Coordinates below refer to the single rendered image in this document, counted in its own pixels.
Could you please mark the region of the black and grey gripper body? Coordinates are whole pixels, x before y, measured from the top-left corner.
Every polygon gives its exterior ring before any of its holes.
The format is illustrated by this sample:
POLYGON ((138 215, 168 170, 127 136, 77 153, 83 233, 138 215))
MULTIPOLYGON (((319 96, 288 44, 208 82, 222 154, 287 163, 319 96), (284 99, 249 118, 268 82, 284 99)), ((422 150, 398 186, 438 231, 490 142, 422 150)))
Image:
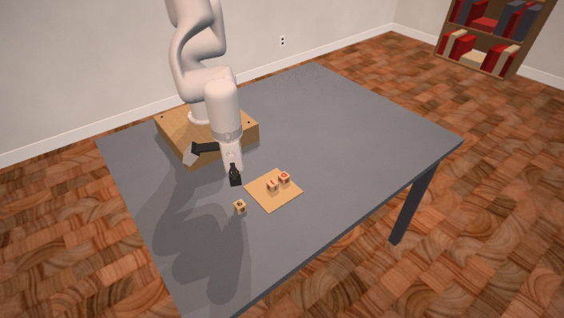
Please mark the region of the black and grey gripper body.
POLYGON ((243 162, 242 150, 240 144, 240 138, 242 137, 242 135, 243 132, 240 135, 240 137, 238 137, 234 141, 231 141, 230 143, 218 141, 213 137, 215 141, 219 142, 220 152, 224 163, 225 172, 227 174, 229 174, 229 170, 231 168, 229 163, 233 163, 233 162, 235 162, 235 167, 238 169, 239 172, 244 172, 244 162, 243 162))

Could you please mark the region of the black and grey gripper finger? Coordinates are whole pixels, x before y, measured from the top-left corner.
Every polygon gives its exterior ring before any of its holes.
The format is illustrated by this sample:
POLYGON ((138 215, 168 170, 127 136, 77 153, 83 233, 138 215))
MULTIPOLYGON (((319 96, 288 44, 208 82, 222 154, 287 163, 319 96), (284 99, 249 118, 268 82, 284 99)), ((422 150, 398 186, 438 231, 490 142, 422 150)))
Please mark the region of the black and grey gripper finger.
POLYGON ((238 169, 235 167, 235 162, 230 163, 230 170, 229 170, 229 181, 230 181, 230 186, 238 186, 238 185, 242 185, 241 183, 241 177, 240 177, 240 173, 238 171, 238 169), (236 173, 237 171, 237 173, 236 173), (232 174, 231 174, 232 172, 232 174), (231 176, 230 176, 231 175, 231 176))

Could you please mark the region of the orange flat mat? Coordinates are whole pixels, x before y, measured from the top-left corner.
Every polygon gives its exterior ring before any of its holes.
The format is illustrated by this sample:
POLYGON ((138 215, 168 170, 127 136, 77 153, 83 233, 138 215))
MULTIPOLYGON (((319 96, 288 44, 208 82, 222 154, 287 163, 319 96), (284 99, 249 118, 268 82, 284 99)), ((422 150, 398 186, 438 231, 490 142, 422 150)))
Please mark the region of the orange flat mat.
POLYGON ((286 185, 278 181, 278 174, 282 173, 278 168, 246 184, 243 188, 256 200, 256 202, 268 213, 272 213, 282 205, 285 205, 304 191, 291 180, 286 185), (271 193, 266 189, 266 182, 275 179, 279 183, 279 189, 271 193))

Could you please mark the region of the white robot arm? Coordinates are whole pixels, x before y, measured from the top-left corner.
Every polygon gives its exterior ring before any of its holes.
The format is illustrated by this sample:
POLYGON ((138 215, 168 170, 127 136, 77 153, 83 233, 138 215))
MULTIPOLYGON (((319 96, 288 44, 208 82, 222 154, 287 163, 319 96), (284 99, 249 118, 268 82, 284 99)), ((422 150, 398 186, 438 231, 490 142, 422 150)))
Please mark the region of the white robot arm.
MULTIPOLYGON (((230 143, 243 132, 236 75, 227 65, 206 68, 201 63, 226 53, 220 0, 165 0, 165 5, 177 28, 169 45, 169 65, 181 100, 192 110, 188 118, 196 125, 210 124, 216 140, 230 143)), ((182 163, 191 166, 200 153, 218 150, 217 141, 193 141, 182 163)))

